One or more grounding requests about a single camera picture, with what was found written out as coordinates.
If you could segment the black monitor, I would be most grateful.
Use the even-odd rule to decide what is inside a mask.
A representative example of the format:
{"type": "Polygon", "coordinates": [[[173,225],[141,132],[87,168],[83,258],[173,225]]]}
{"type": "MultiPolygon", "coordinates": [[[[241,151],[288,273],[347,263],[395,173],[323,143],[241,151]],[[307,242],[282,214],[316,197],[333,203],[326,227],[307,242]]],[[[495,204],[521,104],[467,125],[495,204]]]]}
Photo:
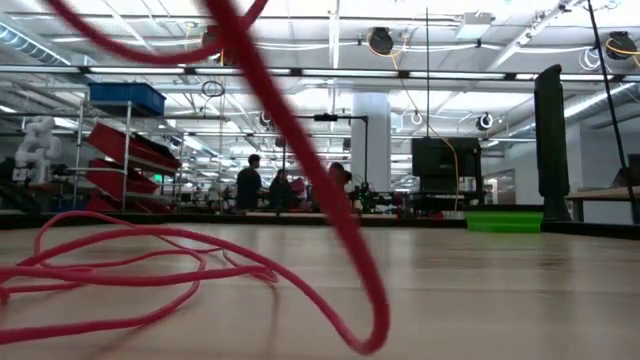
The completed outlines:
{"type": "Polygon", "coordinates": [[[414,138],[411,155],[420,192],[455,193],[461,178],[473,178],[476,184],[482,179],[477,138],[414,138]]]}

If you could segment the long ceiling light bar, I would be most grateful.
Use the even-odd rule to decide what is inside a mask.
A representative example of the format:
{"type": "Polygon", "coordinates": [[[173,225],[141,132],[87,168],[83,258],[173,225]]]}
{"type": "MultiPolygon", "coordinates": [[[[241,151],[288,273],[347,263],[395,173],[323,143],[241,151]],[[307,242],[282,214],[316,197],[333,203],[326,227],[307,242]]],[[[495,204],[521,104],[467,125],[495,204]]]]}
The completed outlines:
{"type": "MultiPolygon", "coordinates": [[[[364,78],[364,79],[415,79],[444,81],[533,81],[536,73],[485,73],[416,70],[349,70],[349,69],[302,69],[268,68],[267,72],[278,77],[314,78],[364,78]]],[[[53,74],[53,75],[211,75],[240,76],[241,71],[226,67],[115,67],[115,66],[47,66],[47,65],[0,65],[0,73],[53,74]]]]}

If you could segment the metal shelf rack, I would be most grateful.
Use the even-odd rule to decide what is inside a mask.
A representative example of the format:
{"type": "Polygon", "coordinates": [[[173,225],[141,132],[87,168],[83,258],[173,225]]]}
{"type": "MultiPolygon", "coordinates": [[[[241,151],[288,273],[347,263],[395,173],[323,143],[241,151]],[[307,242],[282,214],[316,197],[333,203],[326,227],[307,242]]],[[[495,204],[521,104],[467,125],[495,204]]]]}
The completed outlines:
{"type": "MultiPolygon", "coordinates": [[[[170,145],[170,141],[175,138],[173,134],[169,132],[169,129],[166,123],[162,120],[155,120],[152,116],[132,116],[131,115],[131,105],[128,105],[127,115],[126,116],[115,116],[107,114],[99,109],[92,107],[89,101],[85,101],[79,109],[78,113],[78,129],[77,129],[77,139],[76,139],[76,156],[80,157],[82,155],[82,148],[87,146],[97,152],[97,155],[90,159],[87,164],[82,165],[80,163],[76,164],[75,167],[71,169],[71,171],[75,175],[74,179],[74,190],[79,190],[79,181],[85,180],[89,185],[92,186],[90,191],[89,199],[92,195],[106,195],[114,200],[120,201],[122,203],[122,208],[125,208],[127,199],[147,199],[147,200],[155,200],[164,205],[170,206],[172,208],[172,212],[176,206],[176,182],[179,179],[179,172],[173,176],[161,175],[155,173],[153,171],[146,171],[141,168],[133,168],[136,171],[142,173],[145,177],[152,180],[158,185],[158,188],[155,190],[153,194],[140,194],[129,192],[121,199],[113,198],[103,190],[99,189],[96,185],[88,181],[85,177],[86,172],[89,170],[89,163],[96,158],[113,161],[112,158],[106,156],[92,145],[87,143],[87,138],[94,127],[101,123],[103,125],[109,126],[121,132],[124,132],[126,136],[130,134],[139,134],[152,142],[157,144],[161,144],[166,146],[169,151],[178,159],[176,150],[173,149],[170,145]]],[[[127,177],[128,167],[128,156],[126,154],[124,164],[120,164],[122,166],[121,172],[124,174],[124,177],[127,177]]]]}

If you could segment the wooden side table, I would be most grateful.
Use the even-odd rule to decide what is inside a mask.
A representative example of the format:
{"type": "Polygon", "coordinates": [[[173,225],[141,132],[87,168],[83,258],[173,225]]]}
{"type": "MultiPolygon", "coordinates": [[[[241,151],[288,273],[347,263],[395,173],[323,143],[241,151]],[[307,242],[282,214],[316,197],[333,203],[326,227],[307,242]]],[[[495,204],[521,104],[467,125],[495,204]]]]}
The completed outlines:
{"type": "Polygon", "coordinates": [[[586,201],[632,202],[628,189],[625,187],[579,191],[567,195],[566,200],[572,203],[573,219],[577,222],[584,221],[584,203],[586,201]]]}

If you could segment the red shelf bin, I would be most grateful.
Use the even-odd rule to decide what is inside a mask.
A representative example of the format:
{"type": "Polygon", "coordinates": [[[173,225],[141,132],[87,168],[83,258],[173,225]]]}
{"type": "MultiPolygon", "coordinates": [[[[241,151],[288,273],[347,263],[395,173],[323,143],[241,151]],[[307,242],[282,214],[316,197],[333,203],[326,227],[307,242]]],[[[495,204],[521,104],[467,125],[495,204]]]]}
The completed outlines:
{"type": "Polygon", "coordinates": [[[172,208],[155,200],[127,199],[125,208],[120,201],[106,195],[92,195],[86,205],[88,211],[111,213],[128,212],[144,214],[171,214],[172,208]]]}
{"type": "Polygon", "coordinates": [[[113,198],[121,199],[123,195],[133,192],[153,194],[158,185],[133,168],[127,170],[127,177],[121,172],[122,166],[116,162],[100,158],[89,163],[86,179],[113,198]]]}
{"type": "Polygon", "coordinates": [[[129,168],[173,176],[182,166],[166,146],[139,134],[126,136],[124,132],[101,123],[91,131],[87,143],[120,164],[124,164],[127,154],[129,168]]]}

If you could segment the blue plastic bin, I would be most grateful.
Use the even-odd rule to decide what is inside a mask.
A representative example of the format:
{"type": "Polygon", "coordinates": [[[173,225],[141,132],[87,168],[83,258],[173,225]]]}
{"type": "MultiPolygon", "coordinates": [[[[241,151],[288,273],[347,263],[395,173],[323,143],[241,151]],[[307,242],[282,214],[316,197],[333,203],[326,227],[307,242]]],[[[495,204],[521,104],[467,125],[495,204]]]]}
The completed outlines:
{"type": "Polygon", "coordinates": [[[107,114],[163,116],[166,97],[147,83],[94,82],[88,84],[89,103],[107,114]]]}

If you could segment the white building column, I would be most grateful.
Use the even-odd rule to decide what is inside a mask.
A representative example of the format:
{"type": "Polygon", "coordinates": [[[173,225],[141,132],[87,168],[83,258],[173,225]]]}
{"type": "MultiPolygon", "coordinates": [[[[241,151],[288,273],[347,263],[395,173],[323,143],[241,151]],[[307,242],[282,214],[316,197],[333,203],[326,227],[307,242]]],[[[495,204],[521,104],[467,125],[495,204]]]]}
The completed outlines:
{"type": "Polygon", "coordinates": [[[352,97],[351,172],[353,184],[368,183],[376,192],[390,191],[391,107],[388,94],[357,92],[352,97]]]}

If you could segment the black table edge rail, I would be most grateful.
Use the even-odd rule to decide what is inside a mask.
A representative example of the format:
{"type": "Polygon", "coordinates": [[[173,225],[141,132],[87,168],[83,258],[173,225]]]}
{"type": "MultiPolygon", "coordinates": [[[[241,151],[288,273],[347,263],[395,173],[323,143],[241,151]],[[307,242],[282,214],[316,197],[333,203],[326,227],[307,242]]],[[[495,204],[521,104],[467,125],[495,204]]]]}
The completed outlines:
{"type": "MultiPolygon", "coordinates": [[[[115,213],[120,222],[140,225],[173,223],[233,224],[233,225],[278,225],[278,226],[321,226],[329,221],[318,213],[256,213],[254,215],[216,216],[210,214],[135,214],[115,213]]],[[[467,228],[465,216],[462,219],[400,218],[396,215],[366,214],[356,215],[355,221],[363,227],[406,227],[406,228],[467,228]]],[[[541,222],[540,232],[579,235],[589,237],[617,238],[640,241],[640,225],[596,224],[573,221],[541,222]]]]}

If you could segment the person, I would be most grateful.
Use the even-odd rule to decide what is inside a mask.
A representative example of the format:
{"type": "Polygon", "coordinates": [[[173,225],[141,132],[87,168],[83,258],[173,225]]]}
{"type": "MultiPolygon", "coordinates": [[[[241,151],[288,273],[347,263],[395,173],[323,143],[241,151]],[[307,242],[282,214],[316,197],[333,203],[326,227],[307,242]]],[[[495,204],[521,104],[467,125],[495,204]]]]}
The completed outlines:
{"type": "Polygon", "coordinates": [[[259,167],[260,156],[251,154],[248,158],[248,166],[237,174],[236,207],[240,211],[255,209],[258,206],[259,193],[262,188],[259,167]]]}
{"type": "Polygon", "coordinates": [[[344,166],[338,162],[333,162],[328,169],[328,175],[334,184],[335,188],[340,191],[340,194],[349,199],[348,192],[345,190],[345,186],[352,180],[352,174],[347,171],[344,166]]]}
{"type": "Polygon", "coordinates": [[[300,199],[293,191],[284,169],[277,171],[269,187],[270,207],[275,210],[288,210],[298,208],[300,199]]]}

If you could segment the black upright frame post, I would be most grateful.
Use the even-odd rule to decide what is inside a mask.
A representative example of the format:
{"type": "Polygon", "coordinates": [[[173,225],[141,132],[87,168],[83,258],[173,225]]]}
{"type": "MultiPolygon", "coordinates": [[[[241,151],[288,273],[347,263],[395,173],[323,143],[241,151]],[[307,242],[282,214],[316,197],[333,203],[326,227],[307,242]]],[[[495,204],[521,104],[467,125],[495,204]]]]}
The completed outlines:
{"type": "Polygon", "coordinates": [[[570,184],[561,72],[559,64],[552,65],[536,77],[534,85],[538,190],[544,221],[571,220],[565,200],[570,184]]]}

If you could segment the green collapsible container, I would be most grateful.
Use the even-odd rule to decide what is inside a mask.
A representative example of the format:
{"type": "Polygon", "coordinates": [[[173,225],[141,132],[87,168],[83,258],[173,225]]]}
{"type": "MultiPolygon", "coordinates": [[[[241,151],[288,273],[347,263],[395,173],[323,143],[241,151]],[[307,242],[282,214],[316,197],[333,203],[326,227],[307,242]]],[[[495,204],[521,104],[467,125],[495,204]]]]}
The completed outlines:
{"type": "Polygon", "coordinates": [[[469,231],[491,233],[539,233],[543,214],[541,212],[466,212],[469,231]]]}

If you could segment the thin black vertical pole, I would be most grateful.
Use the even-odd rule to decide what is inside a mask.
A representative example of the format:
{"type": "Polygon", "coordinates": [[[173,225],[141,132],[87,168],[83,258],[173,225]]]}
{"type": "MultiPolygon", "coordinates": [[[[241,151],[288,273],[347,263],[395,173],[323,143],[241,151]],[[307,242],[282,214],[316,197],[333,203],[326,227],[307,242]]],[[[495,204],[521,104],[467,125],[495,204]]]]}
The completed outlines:
{"type": "MultiPolygon", "coordinates": [[[[431,64],[430,64],[430,30],[429,30],[429,25],[430,25],[430,15],[429,15],[429,7],[426,6],[425,7],[425,48],[426,48],[426,74],[427,76],[430,75],[430,70],[431,70],[431,64]]],[[[425,130],[426,130],[426,137],[428,138],[430,136],[430,132],[431,132],[431,127],[430,127],[430,108],[431,108],[431,86],[430,86],[430,79],[428,78],[426,80],[426,105],[427,105],[427,110],[426,110],[426,119],[425,119],[425,130]]]]}

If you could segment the thin black slanted strut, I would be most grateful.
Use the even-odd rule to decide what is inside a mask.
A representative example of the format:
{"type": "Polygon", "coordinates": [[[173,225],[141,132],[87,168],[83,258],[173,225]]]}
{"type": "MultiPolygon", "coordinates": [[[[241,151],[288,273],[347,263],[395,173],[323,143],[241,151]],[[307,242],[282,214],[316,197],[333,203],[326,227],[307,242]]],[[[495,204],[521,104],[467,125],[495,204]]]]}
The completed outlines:
{"type": "Polygon", "coordinates": [[[616,149],[619,157],[619,162],[621,165],[622,175],[625,180],[625,187],[627,189],[628,201],[631,206],[631,217],[635,225],[640,225],[640,206],[638,205],[635,192],[631,184],[631,180],[629,179],[629,175],[631,174],[631,172],[627,165],[627,156],[624,151],[624,146],[623,146],[618,119],[616,115],[616,109],[613,102],[613,96],[612,96],[610,80],[609,80],[609,72],[605,64],[604,53],[602,50],[602,43],[601,43],[599,30],[598,30],[598,26],[595,18],[595,11],[592,5],[592,0],[586,0],[586,2],[587,2],[587,11],[589,13],[589,18],[591,22],[591,28],[592,28],[594,40],[596,43],[596,52],[598,54],[598,59],[600,62],[600,71],[603,77],[603,84],[604,84],[604,89],[606,94],[606,101],[608,105],[609,115],[613,125],[616,149]]]}

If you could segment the black gantry frame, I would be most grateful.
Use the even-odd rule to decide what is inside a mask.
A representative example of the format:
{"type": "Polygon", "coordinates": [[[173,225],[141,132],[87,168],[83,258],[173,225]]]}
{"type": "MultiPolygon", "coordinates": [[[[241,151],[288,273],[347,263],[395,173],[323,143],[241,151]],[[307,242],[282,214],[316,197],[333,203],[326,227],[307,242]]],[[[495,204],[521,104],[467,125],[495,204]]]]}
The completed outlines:
{"type": "MultiPolygon", "coordinates": [[[[335,114],[315,114],[313,116],[299,116],[299,119],[313,119],[316,122],[337,122],[338,120],[348,120],[351,122],[352,120],[359,120],[364,124],[365,127],[365,144],[364,144],[364,170],[368,172],[368,135],[369,135],[369,118],[367,116],[347,116],[347,115],[335,115],[335,114]]],[[[363,182],[367,182],[368,176],[364,175],[363,182]]],[[[354,189],[352,191],[347,191],[349,195],[350,209],[353,214],[361,215],[362,212],[357,210],[353,205],[353,195],[354,189]]],[[[300,201],[300,205],[298,208],[291,209],[292,212],[308,212],[308,213],[319,213],[320,207],[314,196],[314,188],[309,187],[308,192],[306,193],[307,198],[305,201],[300,201]]]]}

